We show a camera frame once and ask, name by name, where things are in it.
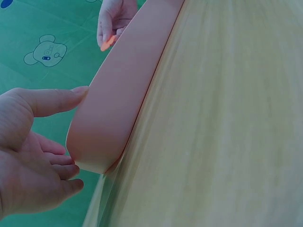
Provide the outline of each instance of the orange fingernail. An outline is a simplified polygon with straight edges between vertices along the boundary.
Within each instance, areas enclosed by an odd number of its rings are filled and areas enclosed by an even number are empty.
[[[115,41],[115,35],[113,35],[112,37],[110,37],[110,39],[107,42],[104,42],[101,45],[101,51],[106,51]]]

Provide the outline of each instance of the fingernail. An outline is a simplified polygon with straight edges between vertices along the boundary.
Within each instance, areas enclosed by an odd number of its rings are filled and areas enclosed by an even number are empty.
[[[81,86],[81,87],[76,87],[72,89],[71,91],[77,95],[83,95],[88,91],[89,87],[88,86]]]

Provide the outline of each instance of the glossy surface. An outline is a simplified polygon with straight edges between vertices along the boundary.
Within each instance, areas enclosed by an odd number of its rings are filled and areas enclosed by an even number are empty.
[[[80,168],[102,174],[121,157],[183,1],[146,1],[101,65],[66,140]]]
[[[300,227],[303,2],[186,0],[102,227]]]

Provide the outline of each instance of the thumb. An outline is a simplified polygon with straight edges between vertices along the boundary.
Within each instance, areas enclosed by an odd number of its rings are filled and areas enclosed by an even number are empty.
[[[75,194],[78,194],[84,187],[84,183],[80,179],[74,179],[69,181],[61,180],[62,185],[62,193],[61,193],[61,201],[64,201]]]
[[[26,103],[33,117],[46,117],[75,108],[86,95],[87,86],[72,90],[16,88],[8,92]]]
[[[113,22],[109,13],[104,12],[99,16],[102,34],[103,34],[103,42],[106,42],[110,39],[113,33]]]

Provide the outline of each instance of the finger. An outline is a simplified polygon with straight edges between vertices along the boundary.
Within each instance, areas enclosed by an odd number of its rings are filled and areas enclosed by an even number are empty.
[[[10,92],[24,100],[34,117],[46,117],[75,108],[82,101],[87,90],[88,87],[83,86],[72,90],[17,88]]]
[[[99,14],[99,24],[103,35],[102,42],[106,42],[113,33],[112,18],[106,11]]]
[[[49,152],[49,153],[53,153],[55,155],[64,155],[66,153],[65,147],[62,146],[61,144],[49,140],[46,137],[35,133],[36,137],[38,138],[38,141],[40,143],[41,146],[41,150],[43,152]]]
[[[69,180],[80,172],[76,165],[52,165],[54,171],[60,176],[61,180]]]
[[[116,37],[115,37],[115,41],[117,42],[118,38],[121,36],[121,34],[124,32],[126,27],[122,27],[122,28],[119,28],[117,29],[117,34],[116,34]]]
[[[62,185],[62,199],[63,200],[79,193],[84,187],[84,183],[80,179],[74,179],[74,180],[70,180],[70,181],[61,181],[61,185]]]
[[[74,160],[67,155],[54,155],[53,153],[45,152],[44,156],[52,165],[74,165]]]

